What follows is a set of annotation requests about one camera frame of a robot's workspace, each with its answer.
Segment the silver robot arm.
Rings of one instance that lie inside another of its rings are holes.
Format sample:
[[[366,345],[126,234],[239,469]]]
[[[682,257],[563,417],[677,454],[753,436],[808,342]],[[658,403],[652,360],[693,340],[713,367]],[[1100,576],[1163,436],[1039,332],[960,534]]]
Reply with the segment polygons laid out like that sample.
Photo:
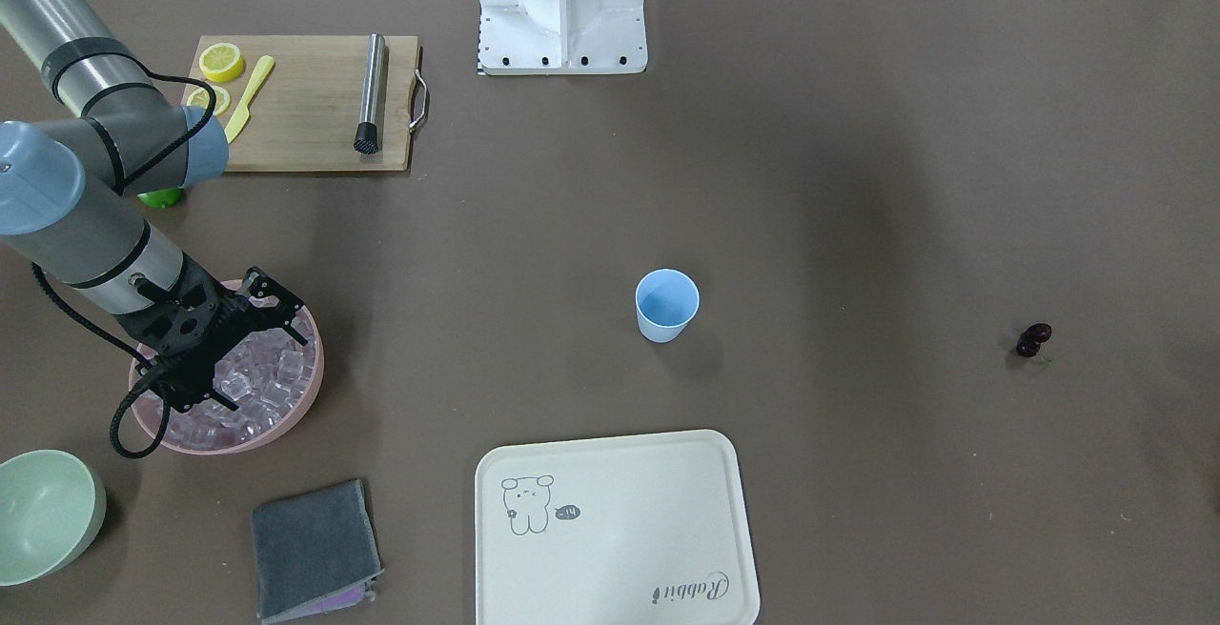
[[[203,107],[165,98],[85,0],[2,0],[2,27],[70,120],[2,123],[2,240],[152,349],[138,381],[190,411],[235,403],[216,364],[248,334],[293,330],[301,302],[259,269],[231,291],[135,211],[135,192],[221,176],[231,144]]]

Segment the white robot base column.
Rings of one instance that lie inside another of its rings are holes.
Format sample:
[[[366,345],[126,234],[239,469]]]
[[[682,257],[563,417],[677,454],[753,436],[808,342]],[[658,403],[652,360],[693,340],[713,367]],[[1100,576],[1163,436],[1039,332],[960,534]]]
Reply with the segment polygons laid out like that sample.
[[[479,74],[637,74],[644,0],[479,0]]]

